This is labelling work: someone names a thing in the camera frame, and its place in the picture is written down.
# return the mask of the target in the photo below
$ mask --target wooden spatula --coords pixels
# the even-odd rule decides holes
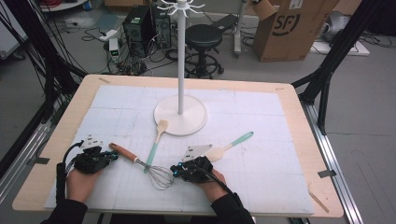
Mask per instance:
[[[205,153],[205,156],[210,160],[210,161],[218,161],[224,156],[224,152],[229,149],[230,147],[233,147],[245,140],[247,140],[249,137],[253,135],[253,132],[246,133],[242,136],[240,136],[238,139],[233,141],[230,145],[227,147],[215,147]]]
[[[154,155],[155,152],[157,151],[157,146],[158,142],[160,141],[161,134],[165,132],[166,128],[168,127],[168,121],[165,119],[161,119],[160,122],[158,122],[157,126],[157,138],[155,139],[154,145],[151,148],[151,151],[148,156],[148,160],[146,162],[147,165],[151,165],[152,161],[154,160]]]

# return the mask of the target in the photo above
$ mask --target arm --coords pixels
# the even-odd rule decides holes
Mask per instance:
[[[82,223],[87,205],[85,201],[90,197],[96,179],[102,171],[86,175],[79,170],[72,170],[66,180],[67,199],[60,201],[52,211],[49,219],[41,224],[78,224]]]
[[[212,174],[225,184],[224,175],[215,169],[212,170]],[[229,194],[215,181],[197,185],[204,191],[207,199],[212,202],[211,206],[219,218],[219,224],[254,224],[248,210],[242,206],[242,203],[238,204],[239,197],[236,194]]]

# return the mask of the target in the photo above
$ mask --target kitchen utensil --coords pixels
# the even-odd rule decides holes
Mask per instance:
[[[123,157],[127,158],[132,162],[137,162],[145,167],[145,170],[148,170],[149,180],[151,181],[151,185],[155,189],[167,189],[172,186],[174,182],[173,174],[170,169],[166,169],[161,166],[151,166],[148,165],[141,160],[132,152],[128,151],[124,147],[121,147],[115,143],[109,144],[110,148],[119,152]]]
[[[157,151],[157,146],[158,142],[160,141],[161,134],[165,132],[166,128],[168,127],[168,121],[165,119],[161,119],[160,122],[158,122],[157,126],[157,138],[155,139],[154,145],[151,148],[151,151],[148,155],[148,160],[146,161],[147,165],[151,165],[152,161],[154,160],[154,155],[155,152]]]
[[[205,156],[210,160],[210,161],[218,161],[224,156],[224,152],[229,149],[230,147],[234,147],[235,145],[247,140],[249,137],[253,135],[253,132],[246,133],[233,141],[230,145],[227,147],[215,147],[205,153]]]

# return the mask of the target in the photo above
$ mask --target white round base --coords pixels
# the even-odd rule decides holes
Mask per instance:
[[[178,114],[178,96],[161,100],[154,110],[155,122],[168,121],[166,132],[174,135],[188,135],[201,130],[207,121],[205,105],[197,98],[184,95],[183,114]]]

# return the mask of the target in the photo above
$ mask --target black stool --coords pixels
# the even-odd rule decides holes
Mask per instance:
[[[185,68],[187,72],[186,77],[196,76],[204,77],[209,76],[213,79],[212,74],[218,70],[219,74],[224,72],[224,68],[219,62],[211,55],[206,54],[206,51],[214,50],[219,53],[215,47],[217,47],[222,40],[221,30],[215,26],[198,24],[193,25],[186,30],[186,44],[189,48],[195,49],[198,53],[193,53],[190,57],[198,56],[198,63],[186,61],[188,64],[192,64],[195,67],[193,69]],[[206,61],[206,58],[210,58],[211,63]]]

